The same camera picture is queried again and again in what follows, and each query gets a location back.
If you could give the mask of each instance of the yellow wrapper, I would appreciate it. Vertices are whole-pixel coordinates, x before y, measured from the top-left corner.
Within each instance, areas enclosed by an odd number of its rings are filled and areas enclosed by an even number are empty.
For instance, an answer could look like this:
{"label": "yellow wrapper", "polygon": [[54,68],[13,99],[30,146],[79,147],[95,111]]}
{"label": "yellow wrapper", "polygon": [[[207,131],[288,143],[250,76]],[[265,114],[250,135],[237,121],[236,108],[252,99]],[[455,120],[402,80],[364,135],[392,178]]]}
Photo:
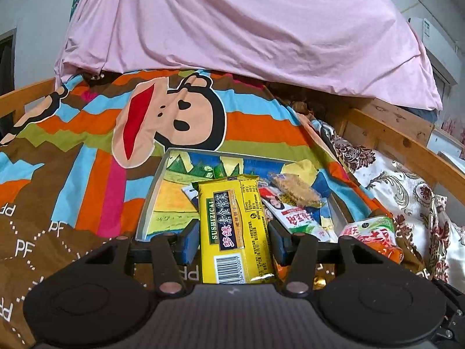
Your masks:
{"label": "yellow wrapper", "polygon": [[274,277],[258,178],[198,183],[204,283],[261,283]]}

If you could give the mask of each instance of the pink curtain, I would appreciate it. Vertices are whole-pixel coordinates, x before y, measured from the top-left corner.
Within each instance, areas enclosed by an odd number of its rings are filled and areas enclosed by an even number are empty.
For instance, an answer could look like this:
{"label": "pink curtain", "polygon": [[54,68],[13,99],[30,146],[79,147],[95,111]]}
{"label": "pink curtain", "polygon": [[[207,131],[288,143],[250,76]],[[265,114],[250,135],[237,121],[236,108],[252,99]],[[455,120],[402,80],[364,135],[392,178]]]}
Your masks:
{"label": "pink curtain", "polygon": [[55,72],[190,68],[442,109],[389,0],[81,0]]}

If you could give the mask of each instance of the white wall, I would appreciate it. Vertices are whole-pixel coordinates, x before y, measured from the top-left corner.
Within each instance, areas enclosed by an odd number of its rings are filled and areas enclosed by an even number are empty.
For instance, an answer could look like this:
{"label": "white wall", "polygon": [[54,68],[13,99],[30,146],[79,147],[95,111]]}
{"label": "white wall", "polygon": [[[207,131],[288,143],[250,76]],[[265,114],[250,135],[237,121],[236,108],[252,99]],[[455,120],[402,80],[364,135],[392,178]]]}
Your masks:
{"label": "white wall", "polygon": [[16,28],[15,87],[54,76],[73,0],[0,0],[0,35]]}
{"label": "white wall", "polygon": [[462,78],[443,101],[445,113],[461,111],[465,116],[465,4],[463,0],[392,0],[405,18],[426,18],[446,38],[452,48],[459,46]]}

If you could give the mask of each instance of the barcode number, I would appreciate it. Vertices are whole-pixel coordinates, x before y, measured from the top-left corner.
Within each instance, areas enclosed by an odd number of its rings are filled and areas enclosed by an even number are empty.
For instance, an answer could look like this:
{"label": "barcode number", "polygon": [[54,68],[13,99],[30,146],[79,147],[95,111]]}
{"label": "barcode number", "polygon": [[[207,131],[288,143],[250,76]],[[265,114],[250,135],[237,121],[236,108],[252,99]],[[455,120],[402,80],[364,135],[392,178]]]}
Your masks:
{"label": "barcode number", "polygon": [[240,253],[215,256],[213,259],[215,262],[216,283],[246,283]]}

